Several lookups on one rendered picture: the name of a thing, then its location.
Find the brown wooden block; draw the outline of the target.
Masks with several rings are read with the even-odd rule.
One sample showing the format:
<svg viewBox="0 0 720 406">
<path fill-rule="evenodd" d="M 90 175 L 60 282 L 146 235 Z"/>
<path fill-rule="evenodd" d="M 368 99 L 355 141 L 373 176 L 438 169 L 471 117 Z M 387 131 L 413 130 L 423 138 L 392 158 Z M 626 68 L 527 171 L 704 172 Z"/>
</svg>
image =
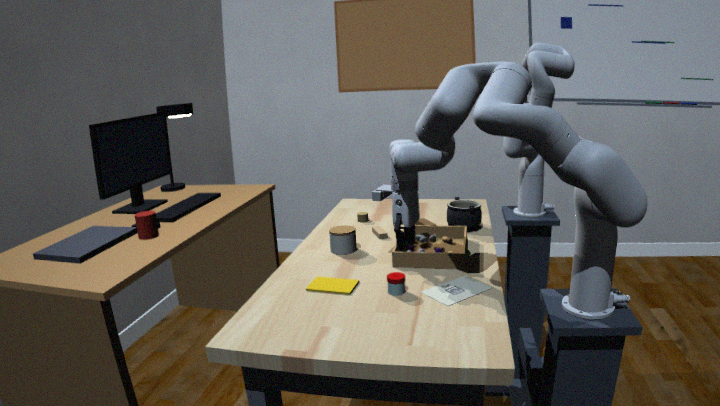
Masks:
<svg viewBox="0 0 720 406">
<path fill-rule="evenodd" d="M 425 218 L 421 218 L 415 225 L 433 225 L 433 226 L 437 226 L 437 224 L 435 224 L 435 223 L 433 223 L 433 222 L 431 222 L 431 221 L 429 221 L 429 220 L 427 220 L 427 219 L 425 219 Z"/>
</svg>

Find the white recipe card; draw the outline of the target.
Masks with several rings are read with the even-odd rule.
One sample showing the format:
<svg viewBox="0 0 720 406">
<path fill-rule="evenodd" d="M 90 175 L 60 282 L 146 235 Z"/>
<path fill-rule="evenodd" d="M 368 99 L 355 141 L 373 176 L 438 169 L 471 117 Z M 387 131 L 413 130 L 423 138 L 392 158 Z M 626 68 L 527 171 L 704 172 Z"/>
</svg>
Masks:
<svg viewBox="0 0 720 406">
<path fill-rule="evenodd" d="M 479 293 L 487 291 L 493 287 L 483 284 L 467 276 L 463 276 L 430 289 L 421 291 L 421 293 L 433 298 L 434 300 L 450 306 Z"/>
</svg>

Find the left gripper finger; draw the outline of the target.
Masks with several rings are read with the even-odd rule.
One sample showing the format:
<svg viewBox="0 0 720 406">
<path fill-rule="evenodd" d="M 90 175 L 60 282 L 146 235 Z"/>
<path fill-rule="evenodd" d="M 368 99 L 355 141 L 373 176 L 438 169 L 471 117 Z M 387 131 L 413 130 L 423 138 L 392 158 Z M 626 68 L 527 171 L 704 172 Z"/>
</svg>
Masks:
<svg viewBox="0 0 720 406">
<path fill-rule="evenodd" d="M 407 237 L 408 238 L 408 244 L 415 244 L 415 225 L 412 226 L 410 229 L 407 228 Z"/>
<path fill-rule="evenodd" d="M 408 251 L 408 238 L 406 238 L 407 228 L 400 227 L 401 222 L 402 222 L 402 215 L 401 215 L 401 213 L 398 213 L 396 222 L 395 222 L 395 227 L 394 227 L 394 232 L 396 234 L 396 249 L 397 249 L 397 251 L 407 252 Z M 401 231 L 401 229 L 404 229 L 404 233 L 403 233 L 403 231 Z"/>
</svg>

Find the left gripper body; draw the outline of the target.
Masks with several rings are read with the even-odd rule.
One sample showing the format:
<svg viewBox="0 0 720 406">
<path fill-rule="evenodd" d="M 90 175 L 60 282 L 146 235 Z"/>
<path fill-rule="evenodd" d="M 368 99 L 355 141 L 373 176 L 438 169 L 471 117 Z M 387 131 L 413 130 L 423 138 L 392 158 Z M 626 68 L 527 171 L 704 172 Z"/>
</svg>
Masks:
<svg viewBox="0 0 720 406">
<path fill-rule="evenodd" d="M 392 190 L 392 191 L 393 191 L 393 208 L 392 208 L 393 226 L 395 227 L 397 214 L 401 213 L 401 215 L 402 215 L 401 225 L 404 225 L 404 227 L 407 227 L 409 229 L 415 223 L 417 223 L 420 218 L 418 189 L 413 190 L 413 191 L 394 191 L 394 190 Z"/>
</svg>

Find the grey round pot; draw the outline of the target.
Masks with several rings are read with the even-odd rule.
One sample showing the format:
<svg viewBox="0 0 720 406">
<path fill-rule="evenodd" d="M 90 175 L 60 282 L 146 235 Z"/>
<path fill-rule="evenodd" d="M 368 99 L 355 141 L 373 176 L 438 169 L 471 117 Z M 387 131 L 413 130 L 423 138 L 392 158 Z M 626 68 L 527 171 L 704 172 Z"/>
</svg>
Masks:
<svg viewBox="0 0 720 406">
<path fill-rule="evenodd" d="M 459 200 L 447 203 L 448 226 L 467 226 L 467 232 L 477 232 L 482 221 L 481 203 L 474 200 Z M 470 227 L 473 226 L 473 227 Z"/>
</svg>

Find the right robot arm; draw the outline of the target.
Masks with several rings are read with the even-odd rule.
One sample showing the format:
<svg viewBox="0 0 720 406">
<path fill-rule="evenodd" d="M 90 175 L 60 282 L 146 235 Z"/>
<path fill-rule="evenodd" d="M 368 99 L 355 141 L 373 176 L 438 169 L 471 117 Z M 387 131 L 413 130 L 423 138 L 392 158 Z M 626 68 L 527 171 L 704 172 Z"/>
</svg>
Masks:
<svg viewBox="0 0 720 406">
<path fill-rule="evenodd" d="M 574 60 L 563 47 L 545 43 L 533 44 L 528 53 L 522 66 L 529 70 L 532 90 L 529 103 L 524 104 L 552 108 L 555 87 L 549 76 L 570 78 L 574 72 Z M 544 210 L 554 209 L 555 206 L 543 202 L 545 160 L 529 143 L 520 139 L 504 137 L 503 148 L 510 158 L 522 157 L 519 165 L 518 207 L 514 209 L 514 214 L 529 218 L 546 215 Z"/>
</svg>

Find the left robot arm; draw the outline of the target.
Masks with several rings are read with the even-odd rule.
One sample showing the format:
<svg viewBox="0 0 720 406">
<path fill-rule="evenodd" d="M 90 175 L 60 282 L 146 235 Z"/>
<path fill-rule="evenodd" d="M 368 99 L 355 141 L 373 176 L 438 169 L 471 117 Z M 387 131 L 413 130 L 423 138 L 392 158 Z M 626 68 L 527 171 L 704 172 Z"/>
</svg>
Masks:
<svg viewBox="0 0 720 406">
<path fill-rule="evenodd" d="M 479 129 L 528 142 L 563 182 L 575 187 L 572 274 L 562 307 L 583 319 L 607 318 L 615 312 L 614 304 L 630 301 L 629 295 L 611 290 L 617 226 L 632 227 L 644 218 L 646 193 L 613 149 L 578 136 L 556 110 L 525 105 L 531 85 L 528 71 L 514 62 L 451 69 L 416 123 L 424 145 L 391 142 L 391 185 L 374 190 L 372 201 L 382 201 L 392 190 L 416 190 L 418 172 L 445 167 L 455 153 L 453 135 L 481 94 L 473 112 Z"/>
</svg>

